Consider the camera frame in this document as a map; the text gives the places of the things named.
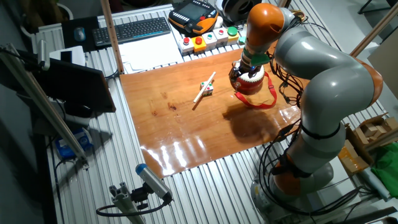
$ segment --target white stick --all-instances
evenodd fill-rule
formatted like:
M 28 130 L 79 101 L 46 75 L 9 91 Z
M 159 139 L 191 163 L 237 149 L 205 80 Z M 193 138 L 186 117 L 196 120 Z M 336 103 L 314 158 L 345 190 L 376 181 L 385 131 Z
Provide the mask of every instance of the white stick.
M 199 98 L 201 97 L 202 93 L 206 90 L 207 86 L 209 85 L 209 83 L 212 81 L 213 77 L 216 75 L 216 72 L 213 72 L 213 74 L 211 74 L 209 80 L 207 80 L 207 83 L 203 86 L 203 88 L 200 90 L 200 92 L 198 93 L 197 97 L 193 100 L 193 103 L 197 103 L 197 101 L 199 100 Z

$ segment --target wooden board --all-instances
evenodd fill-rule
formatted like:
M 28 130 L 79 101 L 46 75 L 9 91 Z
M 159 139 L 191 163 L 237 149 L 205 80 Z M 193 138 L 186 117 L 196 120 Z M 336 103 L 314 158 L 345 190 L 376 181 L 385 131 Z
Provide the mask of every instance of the wooden board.
M 144 73 L 121 75 L 123 91 L 136 127 L 146 164 L 165 177 L 272 140 L 284 126 L 300 117 L 300 110 L 278 92 L 269 110 L 252 110 L 234 95 L 228 73 L 242 50 L 214 55 Z M 276 90 L 282 81 L 264 67 Z M 213 96 L 193 99 L 200 83 L 213 79 Z M 308 80 L 302 80 L 304 86 Z M 271 103 L 265 87 L 248 101 Z M 287 96 L 296 92 L 287 88 Z

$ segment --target keyboard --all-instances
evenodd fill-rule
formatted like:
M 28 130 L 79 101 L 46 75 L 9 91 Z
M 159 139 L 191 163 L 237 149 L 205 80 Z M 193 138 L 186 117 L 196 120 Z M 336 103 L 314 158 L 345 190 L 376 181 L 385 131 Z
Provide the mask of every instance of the keyboard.
M 170 33 L 170 27 L 164 17 L 116 25 L 114 28 L 119 44 Z M 93 29 L 93 36 L 97 47 L 111 45 L 107 27 Z

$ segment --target black monitor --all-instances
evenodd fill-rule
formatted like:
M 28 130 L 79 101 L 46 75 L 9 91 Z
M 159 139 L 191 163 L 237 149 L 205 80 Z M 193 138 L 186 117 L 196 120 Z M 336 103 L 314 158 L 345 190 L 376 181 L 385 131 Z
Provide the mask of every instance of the black monitor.
M 18 50 L 21 57 L 37 63 L 37 55 Z M 0 60 L 0 69 L 7 69 Z M 108 84 L 102 71 L 50 59 L 47 71 L 32 72 L 45 94 L 63 100 L 72 108 L 84 106 L 95 112 L 115 112 Z M 12 74 L 0 74 L 0 83 L 15 91 L 24 91 Z

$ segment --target white paper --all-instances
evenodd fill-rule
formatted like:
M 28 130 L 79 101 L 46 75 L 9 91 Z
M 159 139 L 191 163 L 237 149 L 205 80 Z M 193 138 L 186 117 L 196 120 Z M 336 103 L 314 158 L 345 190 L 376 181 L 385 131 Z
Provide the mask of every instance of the white paper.
M 74 63 L 75 65 L 85 66 L 86 59 L 82 46 L 70 47 L 68 49 L 62 49 L 50 52 L 50 58 L 61 60 L 61 52 L 66 52 L 66 51 L 72 51 L 72 63 Z
M 138 40 L 119 46 L 122 62 L 133 73 L 182 61 L 173 34 Z

